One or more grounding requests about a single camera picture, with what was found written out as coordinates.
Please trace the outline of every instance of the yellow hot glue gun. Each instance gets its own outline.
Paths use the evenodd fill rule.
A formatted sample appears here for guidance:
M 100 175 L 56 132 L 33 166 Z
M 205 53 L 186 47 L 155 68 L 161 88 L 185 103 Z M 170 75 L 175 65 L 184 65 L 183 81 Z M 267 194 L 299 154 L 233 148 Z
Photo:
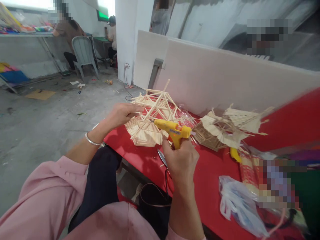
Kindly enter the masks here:
M 169 134 L 168 140 L 173 142 L 176 150 L 180 149 L 181 138 L 189 138 L 190 135 L 195 135 L 191 128 L 187 126 L 179 127 L 178 123 L 155 119 L 152 121 L 159 129 L 165 130 Z

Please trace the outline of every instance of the gray plastic chair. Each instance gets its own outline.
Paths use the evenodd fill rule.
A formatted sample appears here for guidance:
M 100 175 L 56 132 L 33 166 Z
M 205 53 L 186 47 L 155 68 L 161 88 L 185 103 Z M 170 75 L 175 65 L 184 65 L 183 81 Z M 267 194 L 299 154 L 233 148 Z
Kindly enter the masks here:
M 78 61 L 78 62 L 74 62 L 74 65 L 79 69 L 83 82 L 84 82 L 84 75 L 83 75 L 82 66 L 85 66 L 85 65 L 92 65 L 94 70 L 96 71 L 96 76 L 99 79 L 99 72 L 94 62 L 92 45 L 91 45 L 90 39 L 84 36 L 75 37 L 72 39 L 72 47 Z

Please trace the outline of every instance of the silver bracelet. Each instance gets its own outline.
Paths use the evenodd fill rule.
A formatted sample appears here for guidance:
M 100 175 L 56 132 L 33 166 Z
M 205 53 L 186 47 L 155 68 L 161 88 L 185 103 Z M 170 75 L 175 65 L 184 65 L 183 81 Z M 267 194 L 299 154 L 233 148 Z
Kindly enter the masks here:
M 91 144 L 93 144 L 93 145 L 97 145 L 97 146 L 100 146 L 102 143 L 94 143 L 94 142 L 92 142 L 89 138 L 88 138 L 88 132 L 86 132 L 86 139 L 87 139 L 87 141 L 89 142 L 89 143 L 91 143 Z

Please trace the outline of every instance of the popsicle stick house model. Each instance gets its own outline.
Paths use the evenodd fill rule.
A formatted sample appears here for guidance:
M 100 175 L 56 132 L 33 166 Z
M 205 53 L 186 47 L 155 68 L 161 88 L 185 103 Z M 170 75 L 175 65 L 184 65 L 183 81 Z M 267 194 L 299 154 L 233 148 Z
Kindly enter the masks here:
M 140 93 L 139 97 L 132 98 L 132 103 L 142 106 L 145 110 L 125 124 L 134 145 L 154 147 L 156 144 L 162 144 L 163 134 L 168 137 L 168 133 L 159 130 L 151 120 L 164 119 L 176 123 L 180 122 L 181 119 L 177 114 L 180 109 L 169 93 L 165 92 L 169 82 L 170 79 L 163 91 L 145 89 L 150 94 L 142 96 Z M 236 110 L 231 107 L 232 105 L 222 117 L 216 116 L 212 109 L 200 119 L 200 122 L 193 128 L 193 131 L 196 132 L 194 138 L 199 144 L 218 151 L 227 146 L 239 148 L 241 140 L 252 136 L 250 133 L 266 135 L 259 133 L 261 118 L 263 114 L 273 110 L 272 107 L 262 113 Z

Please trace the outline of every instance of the gray floor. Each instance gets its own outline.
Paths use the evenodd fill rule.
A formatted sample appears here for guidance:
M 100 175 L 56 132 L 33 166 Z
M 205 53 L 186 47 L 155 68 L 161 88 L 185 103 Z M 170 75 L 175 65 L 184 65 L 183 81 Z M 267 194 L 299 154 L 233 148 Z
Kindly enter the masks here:
M 78 94 L 77 76 L 55 78 L 19 89 L 21 96 L 0 90 L 0 216 L 18 199 L 29 174 L 42 162 L 57 161 L 102 120 L 117 102 L 128 102 L 114 69 Z M 113 85 L 104 81 L 113 80 Z M 36 89 L 55 91 L 48 100 L 24 96 Z M 136 97 L 142 89 L 129 89 Z

